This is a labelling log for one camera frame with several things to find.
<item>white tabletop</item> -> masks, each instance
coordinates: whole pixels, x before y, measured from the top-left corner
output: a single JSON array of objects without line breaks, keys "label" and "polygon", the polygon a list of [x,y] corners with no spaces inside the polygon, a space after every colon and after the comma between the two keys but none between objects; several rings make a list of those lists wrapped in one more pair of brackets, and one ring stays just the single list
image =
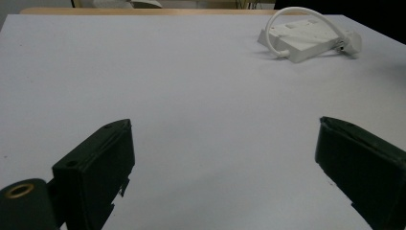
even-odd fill
[{"label": "white tabletop", "polygon": [[[281,16],[284,23],[305,16]],[[345,16],[359,58],[277,60],[268,15],[9,15],[0,187],[131,119],[136,165],[103,229],[371,229],[314,161],[319,118],[406,150],[406,46]]]}]

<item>cable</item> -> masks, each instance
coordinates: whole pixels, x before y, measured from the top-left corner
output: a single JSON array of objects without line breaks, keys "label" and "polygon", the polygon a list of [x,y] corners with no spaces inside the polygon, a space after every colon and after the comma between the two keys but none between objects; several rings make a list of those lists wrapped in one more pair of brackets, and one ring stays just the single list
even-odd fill
[{"label": "cable", "polygon": [[268,23],[266,24],[265,27],[265,40],[266,40],[266,45],[269,49],[269,51],[271,51],[271,53],[273,53],[275,56],[277,56],[278,58],[288,58],[289,57],[289,51],[288,50],[282,50],[282,51],[277,51],[275,50],[275,48],[272,46],[271,40],[269,38],[269,30],[271,29],[271,25],[272,23],[275,21],[275,19],[284,13],[287,12],[304,12],[310,15],[313,15],[319,19],[321,19],[322,21],[326,22],[329,27],[335,32],[337,33],[337,35],[341,38],[341,40],[339,41],[339,43],[343,44],[343,47],[346,46],[349,42],[351,42],[351,38],[348,38],[344,32],[342,32],[334,23],[332,23],[330,20],[328,20],[326,17],[324,17],[322,14],[320,14],[317,11],[308,9],[308,8],[301,8],[301,7],[288,7],[288,8],[283,8],[279,11],[277,11],[268,21]]}]

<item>hole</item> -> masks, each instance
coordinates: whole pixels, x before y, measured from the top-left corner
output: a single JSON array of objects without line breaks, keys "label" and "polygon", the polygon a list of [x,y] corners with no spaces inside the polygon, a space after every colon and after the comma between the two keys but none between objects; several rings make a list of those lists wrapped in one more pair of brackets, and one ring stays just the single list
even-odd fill
[{"label": "hole", "polygon": [[7,198],[19,198],[28,194],[30,191],[34,189],[34,184],[20,184],[6,192]]},{"label": "hole", "polygon": [[66,163],[67,167],[74,167],[78,164],[78,161],[69,161],[68,163]]}]

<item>wooden edge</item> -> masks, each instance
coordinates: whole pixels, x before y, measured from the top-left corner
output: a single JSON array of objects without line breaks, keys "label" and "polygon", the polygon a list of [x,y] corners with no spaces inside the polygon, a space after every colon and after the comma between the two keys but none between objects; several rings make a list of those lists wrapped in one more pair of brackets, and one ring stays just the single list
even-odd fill
[{"label": "wooden edge", "polygon": [[27,8],[20,14],[46,15],[198,15],[198,14],[275,14],[276,10],[232,9],[96,9],[96,8]]}]

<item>white device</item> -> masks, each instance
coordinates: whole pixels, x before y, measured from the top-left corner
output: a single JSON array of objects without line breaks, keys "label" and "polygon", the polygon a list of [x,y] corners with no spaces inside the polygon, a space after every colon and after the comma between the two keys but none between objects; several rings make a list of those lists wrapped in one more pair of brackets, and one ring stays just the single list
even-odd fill
[{"label": "white device", "polygon": [[[271,24],[286,12],[304,12],[316,19],[307,19],[277,26]],[[258,42],[278,58],[288,58],[294,63],[315,57],[333,48],[354,55],[361,52],[362,39],[356,32],[342,30],[316,11],[291,7],[284,8],[272,16]]]}]

